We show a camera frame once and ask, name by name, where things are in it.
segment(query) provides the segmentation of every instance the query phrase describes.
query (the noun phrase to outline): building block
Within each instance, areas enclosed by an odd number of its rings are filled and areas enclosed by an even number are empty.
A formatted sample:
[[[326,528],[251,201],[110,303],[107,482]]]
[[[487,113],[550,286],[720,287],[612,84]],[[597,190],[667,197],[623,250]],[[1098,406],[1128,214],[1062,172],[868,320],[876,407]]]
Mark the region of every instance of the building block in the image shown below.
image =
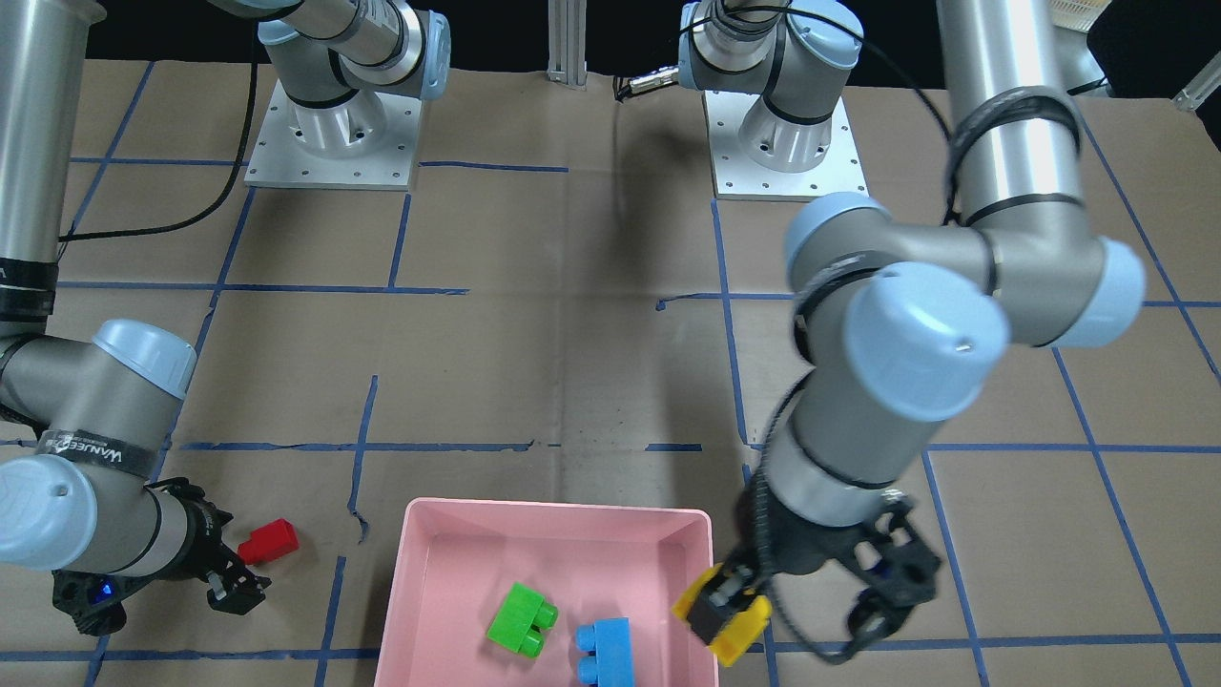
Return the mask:
[[[551,630],[558,617],[559,610],[542,594],[514,582],[487,628],[487,638],[510,652],[536,659],[542,652],[542,631]]]
[[[245,565],[260,565],[286,556],[300,548],[293,523],[284,519],[269,522],[250,533],[237,548]]]
[[[592,655],[576,664],[576,678],[597,687],[636,687],[628,619],[614,617],[576,628],[576,648]]]

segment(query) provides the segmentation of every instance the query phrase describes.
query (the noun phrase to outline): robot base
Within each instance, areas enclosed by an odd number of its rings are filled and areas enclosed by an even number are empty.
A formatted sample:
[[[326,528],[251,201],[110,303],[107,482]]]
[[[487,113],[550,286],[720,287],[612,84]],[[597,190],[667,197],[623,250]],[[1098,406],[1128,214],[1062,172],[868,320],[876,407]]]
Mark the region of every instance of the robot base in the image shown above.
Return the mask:
[[[404,95],[376,95],[387,118],[387,131],[379,137],[377,146],[352,157],[320,157],[294,140],[292,101],[277,83],[253,145],[247,185],[410,190],[419,161],[424,104]]]
[[[737,129],[758,95],[711,90],[703,94],[708,118],[717,198],[725,200],[810,200],[836,190],[868,194],[864,170],[856,151],[852,127],[841,99],[832,115],[834,137],[823,161],[805,172],[780,172],[759,165],[746,154]]]

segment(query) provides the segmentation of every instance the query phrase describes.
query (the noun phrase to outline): black label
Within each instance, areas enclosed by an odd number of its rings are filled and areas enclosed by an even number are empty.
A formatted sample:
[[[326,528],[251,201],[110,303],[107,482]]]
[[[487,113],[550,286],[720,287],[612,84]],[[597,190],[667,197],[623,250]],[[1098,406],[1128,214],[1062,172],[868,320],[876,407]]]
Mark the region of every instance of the black label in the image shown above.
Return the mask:
[[[156,466],[156,454],[117,439],[81,430],[51,430],[38,442],[40,454],[62,456],[76,464],[109,467],[148,478]]]

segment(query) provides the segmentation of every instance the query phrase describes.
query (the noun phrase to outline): pink bin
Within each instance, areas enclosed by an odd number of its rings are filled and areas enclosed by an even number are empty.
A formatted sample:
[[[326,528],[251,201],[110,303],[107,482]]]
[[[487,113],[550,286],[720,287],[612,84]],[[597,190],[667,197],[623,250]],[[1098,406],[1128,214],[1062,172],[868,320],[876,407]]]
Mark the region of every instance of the pink bin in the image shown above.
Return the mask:
[[[375,687],[579,687],[573,633],[631,621],[637,687],[717,687],[670,605],[712,565],[701,511],[416,499],[408,504]],[[514,582],[559,609],[537,659],[485,633]]]

